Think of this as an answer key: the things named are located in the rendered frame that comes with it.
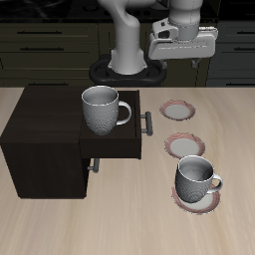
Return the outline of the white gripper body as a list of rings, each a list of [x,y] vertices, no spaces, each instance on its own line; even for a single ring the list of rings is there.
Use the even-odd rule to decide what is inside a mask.
[[[200,27],[198,35],[189,42],[171,39],[156,39],[149,35],[148,57],[152,60],[209,58],[215,53],[218,30],[214,27]]]

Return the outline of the white plate with red rim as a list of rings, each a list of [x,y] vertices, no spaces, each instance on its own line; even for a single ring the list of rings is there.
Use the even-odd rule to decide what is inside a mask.
[[[220,203],[220,192],[216,191],[211,194],[206,194],[200,201],[195,203],[187,203],[178,197],[175,186],[171,189],[171,197],[174,203],[186,212],[193,214],[206,214],[214,211]]]
[[[186,121],[195,115],[195,107],[183,100],[170,100],[163,103],[159,111],[173,121]]]
[[[187,155],[202,156],[205,153],[205,143],[193,133],[178,132],[164,141],[164,150],[175,158]]]

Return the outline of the grey porcelain mug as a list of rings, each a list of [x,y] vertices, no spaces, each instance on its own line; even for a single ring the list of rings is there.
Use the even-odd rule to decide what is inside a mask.
[[[94,86],[83,91],[82,107],[88,128],[97,135],[107,135],[115,126],[126,124],[131,118],[131,107],[119,100],[119,93],[111,87]],[[119,108],[125,107],[127,117],[119,121]]]
[[[181,200],[196,203],[206,194],[219,191],[223,179],[214,172],[212,163],[206,158],[188,155],[177,164],[174,185]]]

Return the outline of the dark kitchen cupboards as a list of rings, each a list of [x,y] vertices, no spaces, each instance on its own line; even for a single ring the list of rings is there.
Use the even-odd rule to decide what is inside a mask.
[[[200,27],[205,17],[203,0]],[[139,46],[148,56],[152,24],[168,17],[156,2],[127,8],[140,23]],[[255,23],[232,22],[230,34],[217,27],[215,53],[168,59],[164,87],[255,87]],[[95,86],[90,66],[116,46],[115,24],[98,0],[0,0],[0,87]]]

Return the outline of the dark wooden cabinet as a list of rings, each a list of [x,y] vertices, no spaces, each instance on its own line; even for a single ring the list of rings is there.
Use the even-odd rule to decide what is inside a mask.
[[[0,147],[17,194],[31,199],[82,199],[98,159],[141,158],[141,135],[152,134],[151,113],[142,114],[139,91],[120,91],[128,119],[108,135],[92,133],[82,110],[84,86],[24,89],[0,135]]]

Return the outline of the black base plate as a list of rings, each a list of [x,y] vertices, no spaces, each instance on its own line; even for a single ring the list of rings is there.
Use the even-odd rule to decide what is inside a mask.
[[[96,86],[104,85],[115,88],[157,88],[166,78],[166,69],[161,60],[151,60],[144,56],[147,67],[134,75],[121,75],[109,68],[110,54],[102,54],[90,66],[89,76]]]

